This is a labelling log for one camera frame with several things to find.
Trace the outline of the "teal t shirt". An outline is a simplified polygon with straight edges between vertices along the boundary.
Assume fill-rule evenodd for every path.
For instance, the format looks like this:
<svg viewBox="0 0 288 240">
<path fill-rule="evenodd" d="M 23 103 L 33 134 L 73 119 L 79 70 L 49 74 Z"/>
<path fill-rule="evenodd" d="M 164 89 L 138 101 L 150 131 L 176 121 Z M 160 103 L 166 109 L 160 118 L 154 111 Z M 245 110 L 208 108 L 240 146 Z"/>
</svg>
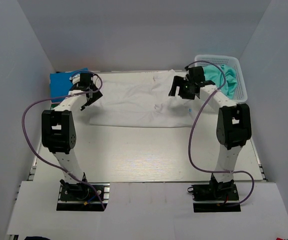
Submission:
<svg viewBox="0 0 288 240">
<path fill-rule="evenodd" d="M 205 79 L 213 81 L 218 88 L 223 85 L 220 90 L 232 100 L 238 84 L 236 71 L 225 64 L 218 65 L 218 67 L 222 69 L 226 81 L 224 81 L 222 72 L 214 65 L 203 66 Z"/>
</svg>

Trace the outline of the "white t shirt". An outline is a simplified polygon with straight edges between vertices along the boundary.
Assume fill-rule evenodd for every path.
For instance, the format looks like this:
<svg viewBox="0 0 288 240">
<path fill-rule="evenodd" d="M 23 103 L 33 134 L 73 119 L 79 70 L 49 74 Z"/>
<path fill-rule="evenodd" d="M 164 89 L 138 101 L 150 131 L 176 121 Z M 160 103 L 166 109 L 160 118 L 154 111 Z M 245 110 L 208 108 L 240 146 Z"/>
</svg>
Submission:
<svg viewBox="0 0 288 240">
<path fill-rule="evenodd" d="M 190 127 L 201 103 L 169 96 L 174 70 L 103 75 L 103 96 L 86 110 L 90 125 Z"/>
</svg>

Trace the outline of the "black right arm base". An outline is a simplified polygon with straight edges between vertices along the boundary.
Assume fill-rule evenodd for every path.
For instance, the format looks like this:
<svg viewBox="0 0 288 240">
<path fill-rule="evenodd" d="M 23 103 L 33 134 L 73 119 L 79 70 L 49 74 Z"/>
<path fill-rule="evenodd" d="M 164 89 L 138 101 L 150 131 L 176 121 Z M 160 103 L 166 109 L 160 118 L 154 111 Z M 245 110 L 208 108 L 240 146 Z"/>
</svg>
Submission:
<svg viewBox="0 0 288 240">
<path fill-rule="evenodd" d="M 236 184 L 220 193 L 214 193 L 209 184 L 194 184 L 187 192 L 192 194 L 195 213 L 241 212 Z"/>
</svg>

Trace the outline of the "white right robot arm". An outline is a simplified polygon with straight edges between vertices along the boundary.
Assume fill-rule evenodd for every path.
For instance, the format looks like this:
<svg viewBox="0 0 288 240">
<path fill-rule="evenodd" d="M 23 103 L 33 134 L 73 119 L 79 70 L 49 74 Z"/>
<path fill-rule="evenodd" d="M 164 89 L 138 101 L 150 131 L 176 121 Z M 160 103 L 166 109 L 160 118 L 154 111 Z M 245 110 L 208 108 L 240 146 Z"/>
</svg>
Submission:
<svg viewBox="0 0 288 240">
<path fill-rule="evenodd" d="M 238 155 L 251 138 L 250 109 L 245 103 L 239 104 L 227 97 L 219 87 L 205 77 L 204 69 L 201 66 L 185 67 L 187 71 L 184 77 L 175 76 L 169 92 L 173 97 L 178 94 L 182 99 L 194 100 L 199 98 L 204 101 L 200 108 L 191 129 L 188 156 L 191 158 L 191 141 L 194 128 L 197 124 L 202 110 L 206 105 L 210 106 L 217 113 L 216 137 L 220 144 L 217 164 L 215 170 L 199 169 L 204 173 L 211 173 L 215 182 L 209 188 L 210 195 L 219 200 L 228 193 L 228 186 L 233 184 L 233 174 Z"/>
</svg>

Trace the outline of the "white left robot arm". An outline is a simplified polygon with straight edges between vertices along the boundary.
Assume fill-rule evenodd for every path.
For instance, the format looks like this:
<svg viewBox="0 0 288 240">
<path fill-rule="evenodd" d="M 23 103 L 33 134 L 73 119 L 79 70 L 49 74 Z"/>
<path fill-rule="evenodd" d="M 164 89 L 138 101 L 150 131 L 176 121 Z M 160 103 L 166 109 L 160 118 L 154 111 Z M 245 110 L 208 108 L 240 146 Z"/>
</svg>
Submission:
<svg viewBox="0 0 288 240">
<path fill-rule="evenodd" d="M 73 112 L 83 111 L 99 100 L 103 94 L 103 86 L 96 86 L 93 78 L 96 73 L 80 71 L 71 75 L 69 80 L 73 84 L 68 95 L 53 109 L 42 112 L 42 144 L 57 159 L 63 171 L 63 184 L 74 185 L 72 194 L 80 200 L 89 195 L 89 187 L 82 183 L 87 181 L 86 174 L 81 169 L 74 147 L 77 143 Z"/>
</svg>

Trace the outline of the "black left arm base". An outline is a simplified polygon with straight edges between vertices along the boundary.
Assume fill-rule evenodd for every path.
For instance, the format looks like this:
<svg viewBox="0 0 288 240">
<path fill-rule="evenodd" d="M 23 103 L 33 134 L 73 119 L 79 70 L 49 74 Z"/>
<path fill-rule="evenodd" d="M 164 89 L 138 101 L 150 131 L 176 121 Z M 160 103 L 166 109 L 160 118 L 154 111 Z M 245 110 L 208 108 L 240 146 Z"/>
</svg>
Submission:
<svg viewBox="0 0 288 240">
<path fill-rule="evenodd" d="M 104 207 L 108 204 L 109 183 L 93 183 L 92 186 L 95 190 L 81 183 L 67 183 L 63 179 L 60 180 L 60 183 L 56 211 L 103 212 L 104 209 L 97 195 L 101 198 Z"/>
</svg>

